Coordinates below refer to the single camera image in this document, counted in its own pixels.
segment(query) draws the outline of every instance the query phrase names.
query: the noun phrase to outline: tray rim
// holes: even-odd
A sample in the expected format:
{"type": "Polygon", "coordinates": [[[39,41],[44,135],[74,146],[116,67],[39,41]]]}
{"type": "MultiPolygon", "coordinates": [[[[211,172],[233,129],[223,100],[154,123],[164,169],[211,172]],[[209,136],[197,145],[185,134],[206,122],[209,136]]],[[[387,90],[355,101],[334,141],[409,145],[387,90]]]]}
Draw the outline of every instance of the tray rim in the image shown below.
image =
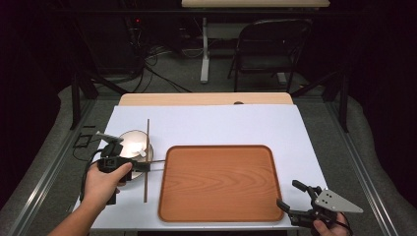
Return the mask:
{"type": "MultiPolygon", "coordinates": [[[[266,145],[195,145],[195,146],[189,146],[189,145],[185,145],[185,146],[172,146],[170,147],[167,152],[166,152],[166,156],[165,156],[165,163],[164,163],[164,170],[166,169],[166,166],[169,164],[169,153],[171,151],[173,151],[174,149],[177,148],[264,148],[268,151],[268,155],[270,157],[270,164],[271,164],[271,168],[273,168],[272,174],[274,177],[274,185],[276,187],[277,190],[277,197],[279,199],[282,199],[282,193],[281,193],[281,189],[280,189],[280,185],[279,185],[279,180],[278,180],[278,176],[276,173],[276,167],[275,167],[275,160],[273,158],[273,154],[271,149],[266,146],[266,145]]],[[[190,222],[190,223],[196,223],[196,222],[201,222],[201,223],[210,223],[210,222],[278,222],[280,220],[282,220],[282,218],[284,217],[284,212],[277,206],[278,211],[280,212],[280,215],[278,216],[277,219],[272,219],[272,220],[264,220],[264,219],[260,219],[260,220],[238,220],[238,221],[233,221],[233,220],[210,220],[210,221],[203,221],[203,220],[171,220],[171,219],[165,219],[162,215],[161,215],[161,203],[162,203],[162,199],[163,199],[163,188],[165,185],[165,174],[166,172],[163,171],[163,176],[162,176],[162,183],[161,183],[161,187],[160,187],[160,193],[159,193],[159,200],[158,200],[158,210],[157,210],[157,215],[158,217],[167,223],[186,223],[186,222],[190,222]]]]}

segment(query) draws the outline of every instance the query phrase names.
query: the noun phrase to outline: human arm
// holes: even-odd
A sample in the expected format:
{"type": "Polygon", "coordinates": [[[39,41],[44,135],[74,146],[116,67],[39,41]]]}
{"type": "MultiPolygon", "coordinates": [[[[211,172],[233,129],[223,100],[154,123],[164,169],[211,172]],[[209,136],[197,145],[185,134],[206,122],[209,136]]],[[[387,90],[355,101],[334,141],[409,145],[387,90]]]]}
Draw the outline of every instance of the human arm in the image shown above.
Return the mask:
{"type": "Polygon", "coordinates": [[[95,219],[104,210],[119,180],[132,169],[132,163],[123,164],[111,173],[98,170],[97,163],[89,168],[85,196],[80,206],[64,219],[49,235],[87,235],[95,219]]]}
{"type": "MultiPolygon", "coordinates": [[[[346,219],[341,213],[337,214],[336,220],[340,223],[346,224],[346,219]]],[[[338,224],[335,224],[330,229],[328,229],[321,220],[315,220],[313,224],[321,236],[348,236],[349,235],[349,231],[345,227],[338,225],[338,224]]]]}

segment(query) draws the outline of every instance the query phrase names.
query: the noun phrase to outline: wooden tray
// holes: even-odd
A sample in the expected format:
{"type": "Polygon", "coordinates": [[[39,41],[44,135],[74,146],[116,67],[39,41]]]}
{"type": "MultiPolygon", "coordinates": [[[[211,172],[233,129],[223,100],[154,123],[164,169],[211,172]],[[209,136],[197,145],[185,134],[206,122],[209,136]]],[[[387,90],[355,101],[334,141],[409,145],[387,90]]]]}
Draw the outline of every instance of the wooden tray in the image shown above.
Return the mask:
{"type": "Polygon", "coordinates": [[[166,154],[158,214],[167,222],[278,221],[281,199],[265,146],[177,146],[166,154]]]}

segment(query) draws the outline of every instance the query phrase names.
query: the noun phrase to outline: white tabletop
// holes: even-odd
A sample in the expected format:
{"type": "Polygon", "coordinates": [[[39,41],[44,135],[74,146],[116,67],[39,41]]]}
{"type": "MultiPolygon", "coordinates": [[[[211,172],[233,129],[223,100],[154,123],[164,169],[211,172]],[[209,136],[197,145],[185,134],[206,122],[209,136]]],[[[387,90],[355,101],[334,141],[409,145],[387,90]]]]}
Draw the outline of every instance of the white tabletop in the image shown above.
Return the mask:
{"type": "MultiPolygon", "coordinates": [[[[173,146],[265,145],[273,154],[283,200],[292,209],[311,208],[309,196],[291,185],[293,179],[306,185],[327,186],[296,105],[116,106],[105,133],[120,136],[131,130],[146,131],[148,119],[154,160],[164,159],[173,146]]],[[[120,188],[117,204],[107,206],[91,230],[294,228],[287,215],[278,222],[164,222],[157,215],[162,174],[163,163],[151,166],[146,204],[142,176],[120,188]]]]}

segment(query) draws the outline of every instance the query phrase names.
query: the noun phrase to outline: wrist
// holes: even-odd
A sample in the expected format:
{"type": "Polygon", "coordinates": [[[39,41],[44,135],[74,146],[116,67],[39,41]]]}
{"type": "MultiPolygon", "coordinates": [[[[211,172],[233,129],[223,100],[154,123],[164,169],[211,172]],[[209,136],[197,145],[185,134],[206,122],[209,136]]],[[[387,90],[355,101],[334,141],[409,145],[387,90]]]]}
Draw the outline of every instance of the wrist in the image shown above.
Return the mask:
{"type": "Polygon", "coordinates": [[[93,214],[99,215],[105,208],[105,206],[99,204],[96,201],[90,201],[89,199],[84,199],[79,208],[81,210],[85,210],[87,212],[91,212],[93,214]]]}

